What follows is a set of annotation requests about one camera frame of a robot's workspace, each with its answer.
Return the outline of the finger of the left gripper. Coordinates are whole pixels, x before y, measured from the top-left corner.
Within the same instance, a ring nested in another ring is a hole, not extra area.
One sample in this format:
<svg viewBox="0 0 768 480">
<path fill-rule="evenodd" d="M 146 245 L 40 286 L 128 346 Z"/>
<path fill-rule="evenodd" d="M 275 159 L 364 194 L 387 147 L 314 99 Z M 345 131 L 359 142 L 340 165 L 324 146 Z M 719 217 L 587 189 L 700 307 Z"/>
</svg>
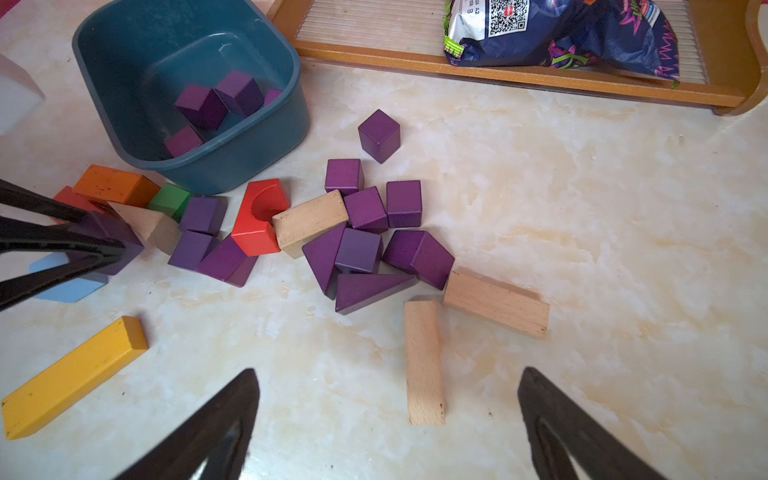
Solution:
<svg viewBox="0 0 768 480">
<path fill-rule="evenodd" d="M 65 265 L 56 266 L 36 273 L 28 273 L 1 282 L 1 310 L 6 310 L 25 300 L 35 297 L 56 285 L 83 277 L 92 272 L 99 272 L 103 267 L 120 261 L 122 256 L 96 255 L 82 256 L 70 260 Z"/>
<path fill-rule="evenodd" d="M 98 257 L 122 257 L 125 245 L 118 240 L 69 232 L 59 226 L 43 226 L 1 217 L 1 252 L 11 251 L 76 252 Z"/>
</svg>

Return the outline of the teal plastic storage bin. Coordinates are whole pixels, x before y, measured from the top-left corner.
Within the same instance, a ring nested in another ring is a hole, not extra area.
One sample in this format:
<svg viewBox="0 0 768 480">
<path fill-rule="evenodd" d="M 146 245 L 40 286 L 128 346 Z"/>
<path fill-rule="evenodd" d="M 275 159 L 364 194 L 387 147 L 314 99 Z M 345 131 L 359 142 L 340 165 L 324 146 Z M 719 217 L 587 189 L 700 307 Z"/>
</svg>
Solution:
<svg viewBox="0 0 768 480">
<path fill-rule="evenodd" d="M 220 194 L 308 133 L 298 54 L 249 1 L 114 1 L 72 47 L 116 153 Z"/>
</svg>

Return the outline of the purple long block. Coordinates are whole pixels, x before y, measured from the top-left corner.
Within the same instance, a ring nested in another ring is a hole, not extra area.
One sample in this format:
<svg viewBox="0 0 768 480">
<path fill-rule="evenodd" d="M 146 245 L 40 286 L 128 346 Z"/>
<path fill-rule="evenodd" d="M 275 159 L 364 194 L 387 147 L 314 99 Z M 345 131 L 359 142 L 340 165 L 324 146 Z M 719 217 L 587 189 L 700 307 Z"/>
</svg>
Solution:
<svg viewBox="0 0 768 480">
<path fill-rule="evenodd" d="M 192 125 L 187 125 L 164 141 L 172 158 L 181 157 L 205 144 L 204 138 Z"/>
</svg>

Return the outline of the light blue block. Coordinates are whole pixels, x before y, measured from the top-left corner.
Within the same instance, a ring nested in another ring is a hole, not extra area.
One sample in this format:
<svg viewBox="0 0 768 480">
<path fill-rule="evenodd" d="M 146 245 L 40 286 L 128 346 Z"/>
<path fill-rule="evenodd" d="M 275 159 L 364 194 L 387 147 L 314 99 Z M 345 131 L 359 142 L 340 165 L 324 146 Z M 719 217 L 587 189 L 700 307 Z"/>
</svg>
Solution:
<svg viewBox="0 0 768 480">
<path fill-rule="evenodd" d="M 69 262 L 68 256 L 63 252 L 54 252 L 37 260 L 28 267 L 29 273 L 44 271 Z M 35 295 L 36 299 L 55 301 L 61 303 L 75 303 L 92 294 L 94 291 L 108 283 L 108 276 L 99 272 L 92 272 L 76 279 L 69 280 Z"/>
</svg>

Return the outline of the yellow long block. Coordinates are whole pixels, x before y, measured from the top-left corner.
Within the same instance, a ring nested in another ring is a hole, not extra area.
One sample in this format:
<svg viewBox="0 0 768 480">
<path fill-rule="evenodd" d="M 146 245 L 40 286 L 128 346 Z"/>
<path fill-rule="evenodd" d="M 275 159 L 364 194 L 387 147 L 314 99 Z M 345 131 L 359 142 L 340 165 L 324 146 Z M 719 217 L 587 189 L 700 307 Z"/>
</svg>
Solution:
<svg viewBox="0 0 768 480">
<path fill-rule="evenodd" d="M 148 348 L 140 319 L 117 319 L 2 400 L 6 438 L 36 433 Z"/>
</svg>

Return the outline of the natural wood triangle block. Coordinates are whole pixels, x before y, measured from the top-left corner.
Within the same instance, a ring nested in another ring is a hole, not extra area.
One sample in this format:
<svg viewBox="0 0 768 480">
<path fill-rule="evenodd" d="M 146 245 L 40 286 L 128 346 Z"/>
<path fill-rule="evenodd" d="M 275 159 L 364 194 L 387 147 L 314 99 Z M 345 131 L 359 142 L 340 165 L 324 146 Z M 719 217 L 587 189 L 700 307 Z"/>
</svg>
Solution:
<svg viewBox="0 0 768 480">
<path fill-rule="evenodd" d="M 142 240 L 167 255 L 173 254 L 182 232 L 171 217 L 162 212 L 115 202 L 110 202 L 109 206 Z"/>
</svg>

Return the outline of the purple prism block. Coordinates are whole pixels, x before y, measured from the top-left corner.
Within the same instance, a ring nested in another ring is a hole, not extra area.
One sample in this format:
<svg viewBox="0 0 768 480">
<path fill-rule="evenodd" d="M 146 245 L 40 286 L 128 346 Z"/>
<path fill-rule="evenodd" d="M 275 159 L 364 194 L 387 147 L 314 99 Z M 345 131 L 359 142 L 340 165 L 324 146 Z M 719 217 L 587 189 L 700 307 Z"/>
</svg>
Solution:
<svg viewBox="0 0 768 480">
<path fill-rule="evenodd" d="M 246 255 L 237 242 L 227 236 L 201 261 L 195 271 L 242 288 L 257 260 L 258 256 Z"/>
<path fill-rule="evenodd" d="M 455 257 L 426 230 L 397 230 L 384 251 L 382 261 L 443 290 Z"/>
</svg>

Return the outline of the purple wedge block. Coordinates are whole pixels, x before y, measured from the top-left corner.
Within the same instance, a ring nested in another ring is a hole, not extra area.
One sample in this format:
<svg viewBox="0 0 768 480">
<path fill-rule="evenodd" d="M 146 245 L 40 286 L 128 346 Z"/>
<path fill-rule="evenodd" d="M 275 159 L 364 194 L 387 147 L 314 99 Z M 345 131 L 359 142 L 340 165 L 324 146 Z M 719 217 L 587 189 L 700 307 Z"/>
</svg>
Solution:
<svg viewBox="0 0 768 480">
<path fill-rule="evenodd" d="M 302 247 L 322 293 L 331 300 L 336 298 L 339 275 L 336 258 L 345 230 L 346 225 L 340 224 Z"/>
</svg>

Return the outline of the natural wood short block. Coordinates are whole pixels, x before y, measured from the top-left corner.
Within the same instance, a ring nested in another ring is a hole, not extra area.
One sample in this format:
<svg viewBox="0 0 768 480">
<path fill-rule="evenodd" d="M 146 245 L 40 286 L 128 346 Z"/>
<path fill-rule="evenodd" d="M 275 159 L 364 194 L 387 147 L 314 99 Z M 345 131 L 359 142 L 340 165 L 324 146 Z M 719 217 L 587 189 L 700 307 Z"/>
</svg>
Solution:
<svg viewBox="0 0 768 480">
<path fill-rule="evenodd" d="M 278 213 L 272 223 L 280 249 L 296 259 L 303 255 L 305 244 L 348 220 L 342 195 L 333 190 Z"/>
</svg>

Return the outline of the purple prism block right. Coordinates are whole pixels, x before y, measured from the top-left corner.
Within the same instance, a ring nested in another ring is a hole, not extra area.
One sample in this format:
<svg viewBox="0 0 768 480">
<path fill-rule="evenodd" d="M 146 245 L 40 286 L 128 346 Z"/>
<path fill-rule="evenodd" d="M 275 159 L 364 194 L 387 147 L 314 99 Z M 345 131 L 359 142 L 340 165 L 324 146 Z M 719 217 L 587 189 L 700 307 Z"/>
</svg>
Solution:
<svg viewBox="0 0 768 480">
<path fill-rule="evenodd" d="M 397 230 L 384 251 L 382 261 L 443 290 L 455 257 L 426 230 Z"/>
</svg>

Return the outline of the purple cube pile lower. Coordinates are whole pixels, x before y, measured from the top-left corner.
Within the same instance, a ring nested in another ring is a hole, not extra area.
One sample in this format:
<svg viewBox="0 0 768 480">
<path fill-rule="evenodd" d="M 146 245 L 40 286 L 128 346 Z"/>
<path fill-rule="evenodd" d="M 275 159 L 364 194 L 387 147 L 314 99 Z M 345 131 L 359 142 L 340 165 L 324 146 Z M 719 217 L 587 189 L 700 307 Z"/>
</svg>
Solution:
<svg viewBox="0 0 768 480">
<path fill-rule="evenodd" d="M 383 251 L 380 234 L 346 228 L 335 259 L 341 273 L 375 274 Z"/>
</svg>

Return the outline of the purple cube pile middle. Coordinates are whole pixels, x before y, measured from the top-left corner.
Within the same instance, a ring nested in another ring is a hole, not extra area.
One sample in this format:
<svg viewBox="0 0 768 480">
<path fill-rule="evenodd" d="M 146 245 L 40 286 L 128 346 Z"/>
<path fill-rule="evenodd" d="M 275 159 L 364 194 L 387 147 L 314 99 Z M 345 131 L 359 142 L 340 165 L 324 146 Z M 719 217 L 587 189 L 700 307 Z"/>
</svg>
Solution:
<svg viewBox="0 0 768 480">
<path fill-rule="evenodd" d="M 376 186 L 345 196 L 344 203 L 353 229 L 377 234 L 389 229 L 388 215 Z"/>
</svg>

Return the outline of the purple cube pile right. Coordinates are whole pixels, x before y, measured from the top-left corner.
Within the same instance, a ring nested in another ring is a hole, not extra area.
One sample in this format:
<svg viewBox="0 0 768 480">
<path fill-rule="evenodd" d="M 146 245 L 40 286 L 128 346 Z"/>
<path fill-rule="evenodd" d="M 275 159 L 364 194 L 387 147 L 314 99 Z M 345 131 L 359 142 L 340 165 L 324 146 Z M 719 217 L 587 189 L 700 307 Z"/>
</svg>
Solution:
<svg viewBox="0 0 768 480">
<path fill-rule="evenodd" d="M 421 181 L 388 182 L 386 210 L 390 228 L 420 227 L 423 215 Z"/>
</svg>

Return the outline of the wooden three-tier shelf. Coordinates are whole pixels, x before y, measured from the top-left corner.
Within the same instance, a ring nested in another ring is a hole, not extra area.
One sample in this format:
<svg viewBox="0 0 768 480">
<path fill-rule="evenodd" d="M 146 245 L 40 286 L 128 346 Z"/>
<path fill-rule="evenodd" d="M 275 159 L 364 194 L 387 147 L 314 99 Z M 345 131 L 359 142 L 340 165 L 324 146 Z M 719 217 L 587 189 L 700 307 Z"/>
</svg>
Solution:
<svg viewBox="0 0 768 480">
<path fill-rule="evenodd" d="M 608 65 L 453 66 L 445 56 L 445 1 L 273 1 L 267 17 L 302 56 L 340 63 L 493 80 L 602 96 L 709 107 L 740 115 L 767 98 L 763 1 L 660 1 L 678 40 L 680 81 Z"/>
</svg>

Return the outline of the purple snack bag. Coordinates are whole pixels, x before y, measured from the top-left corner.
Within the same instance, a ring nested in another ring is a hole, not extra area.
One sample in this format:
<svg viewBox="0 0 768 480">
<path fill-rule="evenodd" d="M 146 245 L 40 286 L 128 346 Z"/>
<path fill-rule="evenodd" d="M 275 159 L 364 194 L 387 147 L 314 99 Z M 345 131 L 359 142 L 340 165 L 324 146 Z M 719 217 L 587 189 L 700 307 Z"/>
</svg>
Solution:
<svg viewBox="0 0 768 480">
<path fill-rule="evenodd" d="M 460 67 L 603 63 L 680 80 L 677 37 L 652 1 L 451 1 L 443 47 L 448 61 Z"/>
</svg>

